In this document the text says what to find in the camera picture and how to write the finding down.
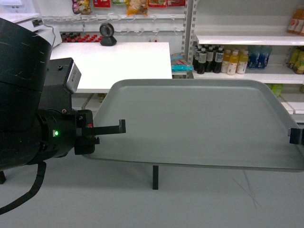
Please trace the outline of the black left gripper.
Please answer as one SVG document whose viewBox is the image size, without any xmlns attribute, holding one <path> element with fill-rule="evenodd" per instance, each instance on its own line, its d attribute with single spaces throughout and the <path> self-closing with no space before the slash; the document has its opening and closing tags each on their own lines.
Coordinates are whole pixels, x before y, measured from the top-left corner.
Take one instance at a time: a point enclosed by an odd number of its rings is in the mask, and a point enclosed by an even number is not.
<svg viewBox="0 0 304 228">
<path fill-rule="evenodd" d="M 93 127 L 93 113 L 91 110 L 79 110 L 76 114 L 75 155 L 92 154 L 95 145 L 99 144 L 96 135 L 126 133 L 125 119 L 119 120 L 115 126 Z"/>
</svg>

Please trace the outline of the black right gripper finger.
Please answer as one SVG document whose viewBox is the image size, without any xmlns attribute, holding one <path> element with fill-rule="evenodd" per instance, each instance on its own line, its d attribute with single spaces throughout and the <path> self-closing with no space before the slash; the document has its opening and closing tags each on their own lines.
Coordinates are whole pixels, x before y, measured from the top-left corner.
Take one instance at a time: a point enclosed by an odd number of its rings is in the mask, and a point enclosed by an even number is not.
<svg viewBox="0 0 304 228">
<path fill-rule="evenodd" d="M 290 137 L 289 143 L 296 145 L 304 144 L 304 130 L 302 128 L 290 128 L 288 136 Z"/>
</svg>

